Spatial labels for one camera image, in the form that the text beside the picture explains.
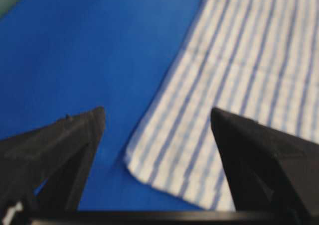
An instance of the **blue table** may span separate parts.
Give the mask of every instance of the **blue table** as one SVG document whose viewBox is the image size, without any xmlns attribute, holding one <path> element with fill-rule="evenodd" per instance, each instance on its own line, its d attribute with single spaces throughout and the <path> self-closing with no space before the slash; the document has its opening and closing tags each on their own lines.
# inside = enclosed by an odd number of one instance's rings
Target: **blue table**
<svg viewBox="0 0 319 225">
<path fill-rule="evenodd" d="M 200 0 L 22 0 L 0 19 L 0 138 L 95 106 L 106 131 L 81 210 L 196 210 L 137 182 L 123 155 Z"/>
</svg>

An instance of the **black base bar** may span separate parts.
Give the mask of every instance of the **black base bar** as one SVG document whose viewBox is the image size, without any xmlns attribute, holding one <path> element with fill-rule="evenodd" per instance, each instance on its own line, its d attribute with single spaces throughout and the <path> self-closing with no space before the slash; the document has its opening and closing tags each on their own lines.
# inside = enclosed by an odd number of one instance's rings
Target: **black base bar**
<svg viewBox="0 0 319 225">
<path fill-rule="evenodd" d="M 286 218 L 270 212 L 38 212 L 32 225 L 211 224 L 282 225 Z"/>
</svg>

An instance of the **blue mat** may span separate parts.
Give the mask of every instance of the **blue mat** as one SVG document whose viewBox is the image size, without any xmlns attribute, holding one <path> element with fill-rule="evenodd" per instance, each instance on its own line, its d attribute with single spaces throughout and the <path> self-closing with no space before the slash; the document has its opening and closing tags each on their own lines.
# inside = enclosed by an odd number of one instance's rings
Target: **blue mat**
<svg viewBox="0 0 319 225">
<path fill-rule="evenodd" d="M 106 131 L 79 209 L 198 209 L 137 182 L 123 155 L 199 4 L 20 1 L 0 19 L 0 138 L 104 106 Z"/>
</svg>

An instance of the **blue and white striped towel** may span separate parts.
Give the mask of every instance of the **blue and white striped towel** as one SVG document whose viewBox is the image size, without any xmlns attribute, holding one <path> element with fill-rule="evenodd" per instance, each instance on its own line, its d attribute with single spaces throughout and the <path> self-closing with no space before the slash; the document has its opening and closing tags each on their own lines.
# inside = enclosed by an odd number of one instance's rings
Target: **blue and white striped towel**
<svg viewBox="0 0 319 225">
<path fill-rule="evenodd" d="M 319 0 L 203 0 L 129 142 L 129 171 L 205 209 L 233 210 L 210 110 L 319 142 L 318 23 Z"/>
</svg>

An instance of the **blue surface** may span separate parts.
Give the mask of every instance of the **blue surface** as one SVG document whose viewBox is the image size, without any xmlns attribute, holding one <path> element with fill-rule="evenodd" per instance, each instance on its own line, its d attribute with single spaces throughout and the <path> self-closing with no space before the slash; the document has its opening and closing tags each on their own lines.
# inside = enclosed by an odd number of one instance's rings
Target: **blue surface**
<svg viewBox="0 0 319 225">
<path fill-rule="evenodd" d="M 81 210 L 196 210 L 135 180 L 126 143 L 200 0 L 22 0 L 0 19 L 0 138 L 104 106 Z"/>
</svg>

